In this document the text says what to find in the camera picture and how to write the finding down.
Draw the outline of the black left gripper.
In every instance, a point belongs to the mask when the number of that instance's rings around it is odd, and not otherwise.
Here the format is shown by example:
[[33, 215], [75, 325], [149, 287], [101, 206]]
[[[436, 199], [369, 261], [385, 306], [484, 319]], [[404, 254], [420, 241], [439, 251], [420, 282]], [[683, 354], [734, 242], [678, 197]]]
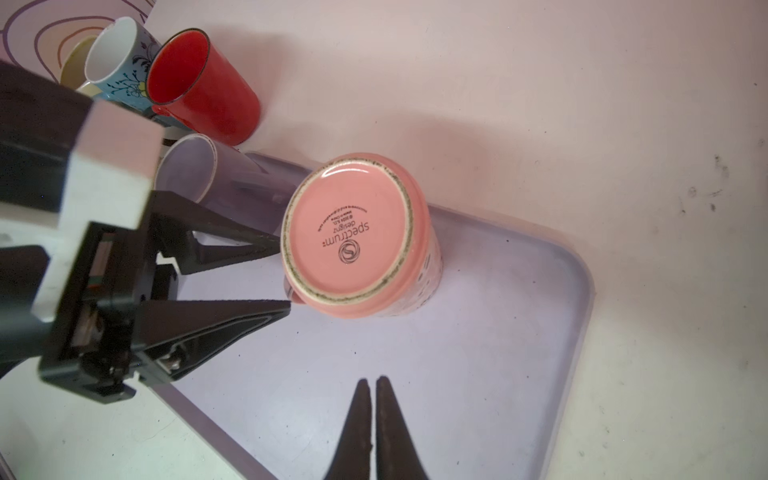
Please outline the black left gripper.
[[287, 300], [155, 300], [156, 257], [191, 275], [280, 253], [278, 236], [169, 191], [136, 229], [92, 222], [41, 357], [41, 380], [101, 404], [168, 384], [291, 312]]

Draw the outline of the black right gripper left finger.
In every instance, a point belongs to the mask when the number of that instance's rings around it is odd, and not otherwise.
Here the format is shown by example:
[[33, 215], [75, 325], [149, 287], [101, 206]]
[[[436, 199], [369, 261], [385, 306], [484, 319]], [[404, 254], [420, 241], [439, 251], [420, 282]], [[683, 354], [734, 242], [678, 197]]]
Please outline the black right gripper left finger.
[[325, 480], [371, 477], [372, 401], [366, 379], [358, 381]]

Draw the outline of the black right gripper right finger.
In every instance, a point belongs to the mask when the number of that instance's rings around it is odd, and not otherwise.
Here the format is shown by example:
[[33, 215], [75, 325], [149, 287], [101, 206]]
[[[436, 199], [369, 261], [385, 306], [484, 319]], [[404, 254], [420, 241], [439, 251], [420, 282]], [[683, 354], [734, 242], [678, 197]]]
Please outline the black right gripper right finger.
[[428, 480], [388, 377], [377, 379], [375, 398], [377, 479]]

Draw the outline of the purple mug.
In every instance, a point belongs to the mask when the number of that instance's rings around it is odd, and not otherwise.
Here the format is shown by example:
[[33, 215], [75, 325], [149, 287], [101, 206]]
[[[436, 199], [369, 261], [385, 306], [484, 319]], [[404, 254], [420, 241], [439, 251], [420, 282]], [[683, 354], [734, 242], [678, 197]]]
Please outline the purple mug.
[[176, 193], [242, 225], [277, 234], [296, 185], [255, 154], [191, 134], [165, 153], [154, 188]]

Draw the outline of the pink patterned mug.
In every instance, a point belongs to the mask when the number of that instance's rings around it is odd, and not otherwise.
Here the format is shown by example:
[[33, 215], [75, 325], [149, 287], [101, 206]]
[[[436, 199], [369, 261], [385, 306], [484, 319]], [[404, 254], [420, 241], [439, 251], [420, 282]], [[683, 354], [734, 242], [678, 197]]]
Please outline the pink patterned mug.
[[288, 203], [280, 241], [288, 299], [336, 318], [411, 313], [442, 278], [418, 182], [373, 153], [346, 154], [310, 173]]

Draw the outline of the red mug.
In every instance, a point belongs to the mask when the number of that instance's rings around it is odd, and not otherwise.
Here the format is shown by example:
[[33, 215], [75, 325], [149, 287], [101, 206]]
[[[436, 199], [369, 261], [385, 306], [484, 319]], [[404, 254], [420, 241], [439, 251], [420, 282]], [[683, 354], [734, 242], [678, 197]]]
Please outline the red mug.
[[248, 140], [260, 123], [258, 96], [198, 28], [180, 31], [162, 46], [146, 88], [154, 113], [229, 146]]

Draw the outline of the blue flowered mug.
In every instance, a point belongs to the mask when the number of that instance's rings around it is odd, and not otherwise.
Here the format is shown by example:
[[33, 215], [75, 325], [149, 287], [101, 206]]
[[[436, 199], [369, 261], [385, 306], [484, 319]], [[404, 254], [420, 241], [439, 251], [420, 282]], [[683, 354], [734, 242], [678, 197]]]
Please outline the blue flowered mug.
[[160, 47], [133, 18], [118, 18], [92, 44], [84, 66], [86, 80], [111, 100], [139, 112], [150, 109], [147, 79]]

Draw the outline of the beige speckled mug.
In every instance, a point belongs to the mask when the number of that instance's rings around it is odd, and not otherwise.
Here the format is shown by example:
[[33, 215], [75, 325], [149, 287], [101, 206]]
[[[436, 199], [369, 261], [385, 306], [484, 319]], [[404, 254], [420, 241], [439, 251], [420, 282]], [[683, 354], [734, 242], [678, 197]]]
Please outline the beige speckled mug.
[[65, 60], [60, 73], [59, 83], [90, 98], [101, 94], [101, 90], [86, 79], [85, 63], [96, 36], [80, 41]]

